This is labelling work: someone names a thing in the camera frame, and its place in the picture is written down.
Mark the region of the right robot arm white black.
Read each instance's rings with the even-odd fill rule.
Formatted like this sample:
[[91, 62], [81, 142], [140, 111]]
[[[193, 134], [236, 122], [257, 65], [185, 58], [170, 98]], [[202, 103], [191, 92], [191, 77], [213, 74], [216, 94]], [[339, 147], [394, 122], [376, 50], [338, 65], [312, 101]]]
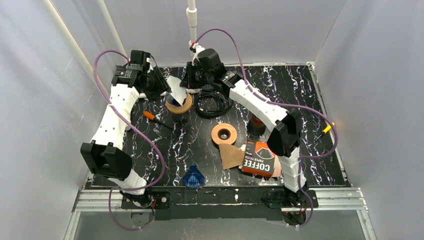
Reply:
[[191, 46], [192, 60], [186, 64], [186, 76], [180, 84], [189, 89], [210, 85], [218, 93], [239, 103], [270, 131], [266, 141], [282, 165], [284, 188], [299, 197], [308, 190], [301, 170], [300, 145], [302, 118], [299, 111], [287, 111], [248, 83], [240, 71], [228, 68], [212, 48]]

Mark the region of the white paper coffee filter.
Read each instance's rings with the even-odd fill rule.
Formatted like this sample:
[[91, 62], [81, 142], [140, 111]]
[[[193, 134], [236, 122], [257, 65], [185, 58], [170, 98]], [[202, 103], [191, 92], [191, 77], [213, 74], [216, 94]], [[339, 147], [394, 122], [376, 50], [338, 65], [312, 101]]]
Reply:
[[181, 80], [175, 76], [170, 75], [166, 81], [168, 82], [171, 90], [170, 92], [181, 104], [181, 107], [186, 102], [188, 92], [187, 89], [184, 87], [180, 87]]

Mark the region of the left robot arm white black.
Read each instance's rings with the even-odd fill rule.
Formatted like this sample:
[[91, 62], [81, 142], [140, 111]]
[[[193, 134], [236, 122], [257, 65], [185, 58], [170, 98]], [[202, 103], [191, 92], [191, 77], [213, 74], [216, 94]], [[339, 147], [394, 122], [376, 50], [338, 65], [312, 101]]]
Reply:
[[153, 56], [146, 51], [132, 50], [126, 63], [118, 66], [111, 80], [110, 93], [103, 89], [107, 107], [100, 125], [90, 140], [81, 145], [80, 152], [95, 176], [102, 176], [118, 185], [120, 190], [142, 196], [150, 185], [133, 169], [132, 157], [123, 151], [124, 135], [131, 124], [131, 112], [141, 93], [149, 100], [159, 100], [170, 89]]

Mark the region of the blue plastic dripper cone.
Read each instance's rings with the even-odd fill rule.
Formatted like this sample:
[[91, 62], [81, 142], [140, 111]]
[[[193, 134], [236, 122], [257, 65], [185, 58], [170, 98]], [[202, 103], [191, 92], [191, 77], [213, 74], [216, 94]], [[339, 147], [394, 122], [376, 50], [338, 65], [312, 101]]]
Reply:
[[172, 105], [172, 106], [176, 106], [176, 107], [181, 107], [182, 105], [180, 104], [180, 102], [172, 95], [171, 92], [166, 92], [165, 93], [165, 100], [168, 104]]

